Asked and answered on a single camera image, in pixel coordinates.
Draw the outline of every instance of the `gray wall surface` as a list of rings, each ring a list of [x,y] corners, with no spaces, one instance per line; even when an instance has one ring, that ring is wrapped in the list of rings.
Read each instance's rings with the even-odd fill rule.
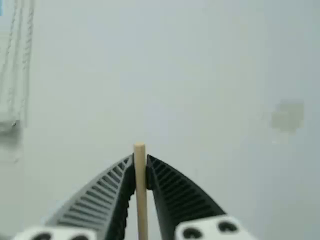
[[[319,1],[36,3],[29,121],[23,159],[0,167],[0,232],[39,223],[144,141],[259,239],[320,236]],[[151,192],[148,214],[160,240]]]

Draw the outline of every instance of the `wall stain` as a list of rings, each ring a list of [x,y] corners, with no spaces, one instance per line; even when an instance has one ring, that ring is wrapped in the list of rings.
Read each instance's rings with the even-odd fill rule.
[[[303,123],[304,103],[300,100],[281,100],[271,114],[270,126],[282,133],[295,134]]]

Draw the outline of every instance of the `screw hole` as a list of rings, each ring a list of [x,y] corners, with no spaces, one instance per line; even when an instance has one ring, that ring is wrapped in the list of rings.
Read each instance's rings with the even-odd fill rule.
[[[85,235],[78,235],[73,237],[71,240],[89,240],[89,238]]]
[[[51,234],[49,232],[43,232],[36,235],[32,240],[50,240]]]
[[[220,222],[218,227],[219,227],[219,230],[222,233],[228,233],[228,232],[229,233],[233,233],[233,232],[238,230],[237,226],[234,225],[232,222],[229,222],[229,221]]]
[[[199,239],[202,237],[202,233],[194,227],[188,227],[183,230],[183,237],[185,239]]]

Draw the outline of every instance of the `black screw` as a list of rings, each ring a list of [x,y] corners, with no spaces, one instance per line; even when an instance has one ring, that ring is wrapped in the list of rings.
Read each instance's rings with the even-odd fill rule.
[[[202,233],[194,227],[188,227],[183,230],[183,236],[185,239],[199,239],[202,237]]]
[[[221,232],[235,232],[238,230],[237,226],[234,225],[232,222],[229,221],[222,221],[219,223],[218,228]]]

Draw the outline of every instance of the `wooden dowel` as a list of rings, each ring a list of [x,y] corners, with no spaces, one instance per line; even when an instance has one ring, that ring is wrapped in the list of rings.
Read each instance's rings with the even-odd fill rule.
[[[136,143],[133,148],[138,235],[139,240],[148,240],[146,146]]]

